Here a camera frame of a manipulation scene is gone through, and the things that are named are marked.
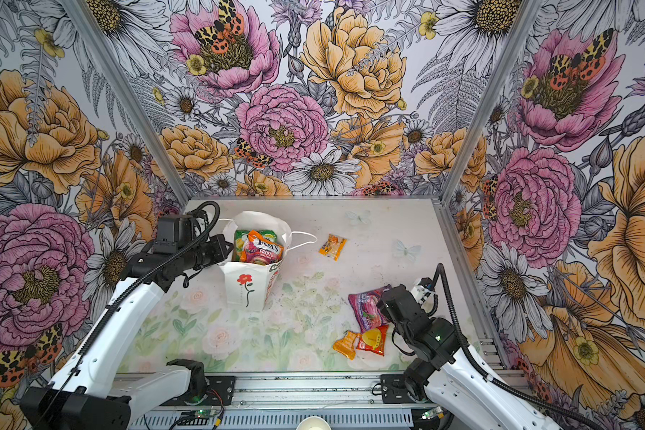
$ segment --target bag handle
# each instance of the bag handle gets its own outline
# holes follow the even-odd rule
[[[306,233],[305,231],[292,231],[292,235],[293,235],[294,233],[298,233],[298,234],[300,234],[300,235],[310,236],[310,237],[312,237],[312,238],[313,238],[313,240],[310,240],[310,241],[308,241],[308,242],[303,242],[302,244],[299,244],[299,245],[296,245],[296,246],[290,246],[289,248],[287,248],[287,251],[291,251],[292,249],[297,249],[299,246],[308,245],[308,244],[314,244],[314,243],[316,243],[316,242],[318,241],[318,237],[317,237],[317,236],[312,235],[312,234],[310,234],[310,233]]]

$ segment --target floral tabletop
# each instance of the floral tabletop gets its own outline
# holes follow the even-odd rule
[[[144,322],[119,372],[153,372],[174,358],[203,361],[207,372],[404,369],[413,357],[400,354],[390,340],[383,357],[357,350],[348,360],[332,349],[345,331],[359,331],[347,296],[387,284],[410,286],[417,278],[431,277],[438,262],[452,281],[464,333],[477,339],[430,200],[220,204],[223,218],[246,210],[266,212],[293,230],[318,236],[318,243],[287,254],[263,312],[228,307],[217,267],[203,271],[187,289],[178,280]],[[196,205],[190,202],[187,210]],[[223,226],[221,221],[215,231]],[[336,262],[318,253],[328,233],[348,239]],[[446,300],[440,298],[437,315],[445,316]],[[396,340],[407,348],[400,336]]]

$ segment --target white paper bag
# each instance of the white paper bag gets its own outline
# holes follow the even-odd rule
[[[314,244],[318,238],[310,233],[292,231],[289,224],[267,213],[245,211],[234,219],[226,219],[229,223],[222,230],[228,241],[234,240],[237,230],[272,230],[277,235],[277,243],[284,246],[282,260],[279,262],[260,266],[253,263],[233,262],[232,253],[227,260],[219,266],[225,274],[225,289],[227,290],[227,303],[249,311],[261,311],[266,304],[270,288],[277,280],[279,268],[284,262],[287,252],[306,244]],[[291,246],[294,234],[308,235],[313,240],[300,245]]]

